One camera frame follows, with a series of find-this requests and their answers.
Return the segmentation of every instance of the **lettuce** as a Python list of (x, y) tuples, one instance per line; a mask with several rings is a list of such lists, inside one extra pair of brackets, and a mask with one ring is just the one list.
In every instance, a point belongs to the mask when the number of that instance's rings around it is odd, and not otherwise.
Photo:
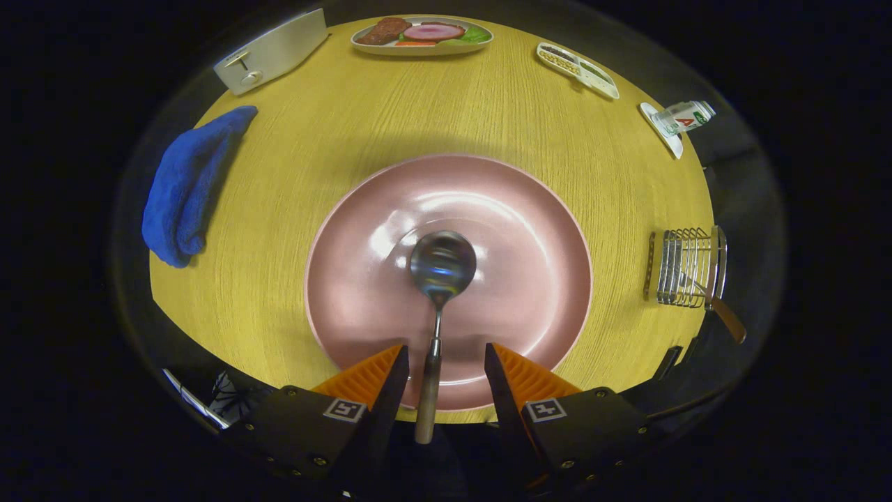
[(489, 34), (485, 29), (477, 28), (476, 26), (472, 26), (465, 31), (465, 34), (462, 35), (458, 40), (464, 40), (470, 44), (479, 44), (481, 42), (485, 42), (492, 38), (492, 35)]

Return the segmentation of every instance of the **cloth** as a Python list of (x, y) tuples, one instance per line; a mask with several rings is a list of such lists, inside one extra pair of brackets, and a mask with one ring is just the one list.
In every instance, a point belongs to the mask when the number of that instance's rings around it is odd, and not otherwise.
[(145, 244), (164, 263), (186, 267), (204, 248), (218, 178), (255, 115), (257, 107), (239, 106), (184, 132), (164, 152), (143, 212)]

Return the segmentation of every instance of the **white plate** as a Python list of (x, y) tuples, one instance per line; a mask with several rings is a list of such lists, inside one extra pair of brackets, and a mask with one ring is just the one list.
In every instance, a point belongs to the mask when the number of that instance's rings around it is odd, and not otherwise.
[(638, 109), (641, 110), (641, 114), (644, 115), (644, 120), (648, 121), (651, 129), (663, 140), (663, 143), (669, 147), (669, 150), (672, 152), (672, 155), (675, 156), (676, 159), (681, 158), (681, 154), (684, 153), (684, 145), (681, 142), (681, 137), (679, 135), (673, 136), (665, 136), (662, 132), (660, 132), (660, 128), (657, 127), (657, 124), (654, 123), (654, 120), (651, 117), (654, 116), (654, 113), (657, 112), (657, 109), (650, 103), (642, 103), (638, 105)]
[[(549, 49), (557, 50), (561, 54), (566, 54), (567, 57), (569, 57), (569, 58), (575, 60), (577, 63), (579, 63), (580, 66), (578, 69), (580, 70), (580, 74), (577, 76), (575, 73), (569, 71), (567, 68), (564, 68), (564, 67), (560, 66), (559, 64), (554, 64), (553, 62), (549, 61), (547, 59), (548, 56), (554, 56), (556, 58), (559, 56), (557, 56), (556, 54), (549, 54), (548, 51), (545, 51), (545, 47), (548, 47)], [(616, 88), (616, 84), (613, 81), (613, 78), (610, 76), (609, 73), (607, 73), (606, 71), (601, 69), (595, 63), (592, 63), (591, 61), (582, 59), (578, 55), (573, 54), (568, 51), (565, 51), (564, 49), (562, 49), (558, 46), (553, 46), (552, 44), (546, 44), (545, 42), (541, 42), (536, 47), (536, 55), (539, 56), (539, 59), (541, 59), (543, 63), (547, 64), (551, 68), (554, 68), (555, 70), (560, 71), (561, 73), (564, 73), (571, 77), (581, 79), (582, 83), (584, 83), (587, 87), (598, 91), (600, 94), (607, 96), (611, 99), (619, 99), (619, 89)], [(594, 72), (590, 71), (585, 66), (582, 66), (583, 64), (592, 68), (594, 70)]]
[(368, 32), (371, 31), (372, 28), (375, 27), (375, 25), (372, 25), (372, 26), (369, 26), (368, 28), (363, 28), (363, 29), (357, 31), (356, 33), (354, 33), (353, 36), (350, 37), (350, 41), (352, 42), (353, 46), (356, 47), (358, 50), (360, 50), (364, 53), (370, 53), (370, 54), (447, 55), (447, 54), (473, 53), (474, 51), (479, 51), (480, 49), (483, 49), (484, 47), (488, 46), (490, 44), (490, 42), (492, 42), (492, 39), (495, 38), (495, 36), (492, 35), (491, 31), (484, 28), (483, 26), (480, 26), (479, 24), (474, 24), (473, 22), (462, 21), (462, 20), (452, 19), (452, 18), (444, 18), (444, 17), (440, 17), (440, 16), (415, 16), (415, 17), (406, 17), (406, 18), (402, 18), (402, 19), (412, 23), (412, 26), (417, 26), (417, 25), (421, 24), (422, 22), (431, 22), (431, 21), (454, 24), (454, 25), (460, 26), (464, 29), (468, 29), (473, 26), (473, 27), (482, 29), (483, 31), (489, 33), (490, 39), (485, 42), (481, 42), (479, 44), (469, 44), (467, 46), (451, 46), (448, 44), (447, 45), (437, 44), (436, 46), (399, 46), (399, 47), (397, 47), (396, 43), (399, 40), (394, 40), (393, 42), (388, 42), (388, 43), (384, 44), (383, 46), (367, 46), (366, 44), (356, 43), (356, 41), (359, 38), (365, 37), (368, 34)]

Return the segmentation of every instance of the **table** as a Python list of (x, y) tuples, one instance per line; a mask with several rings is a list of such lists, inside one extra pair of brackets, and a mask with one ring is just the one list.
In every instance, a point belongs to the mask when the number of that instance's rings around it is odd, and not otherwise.
[[(153, 298), (164, 313), (259, 380), (318, 385), (339, 372), (314, 340), (303, 303), (307, 254), (320, 224), (373, 172), (419, 155), (462, 152), (542, 180), (588, 240), (590, 315), (556, 374), (582, 389), (620, 391), (649, 378), (666, 349), (687, 346), (704, 312), (643, 300), (648, 236), (708, 229), (713, 213), (686, 135), (676, 161), (638, 111), (642, 101), (657, 103), (594, 61), (620, 92), (615, 102), (601, 97), (539, 62), (541, 38), (486, 21), (469, 20), (495, 34), (479, 53), (390, 58), (354, 51), (350, 35), (377, 19), (330, 27), (328, 40), (297, 69), (242, 96), (225, 93), (196, 124), (239, 105), (260, 110), (221, 190), (204, 251), (185, 269), (150, 254)], [(414, 413), (401, 409), (398, 419)], [(494, 420), (492, 406), (437, 414), (438, 423)]]

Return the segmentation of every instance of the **pink plate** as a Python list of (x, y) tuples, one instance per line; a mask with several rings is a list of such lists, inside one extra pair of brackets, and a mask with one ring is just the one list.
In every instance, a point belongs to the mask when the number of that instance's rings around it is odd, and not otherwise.
[(373, 174), (328, 215), (307, 264), (307, 317), (347, 368), (409, 346), (402, 404), (415, 406), (434, 307), (409, 277), (419, 238), (454, 230), (477, 254), (465, 292), (443, 309), (439, 410), (492, 403), (486, 342), (547, 368), (573, 347), (589, 312), (591, 263), (566, 205), (529, 174), (470, 155), (431, 155)]

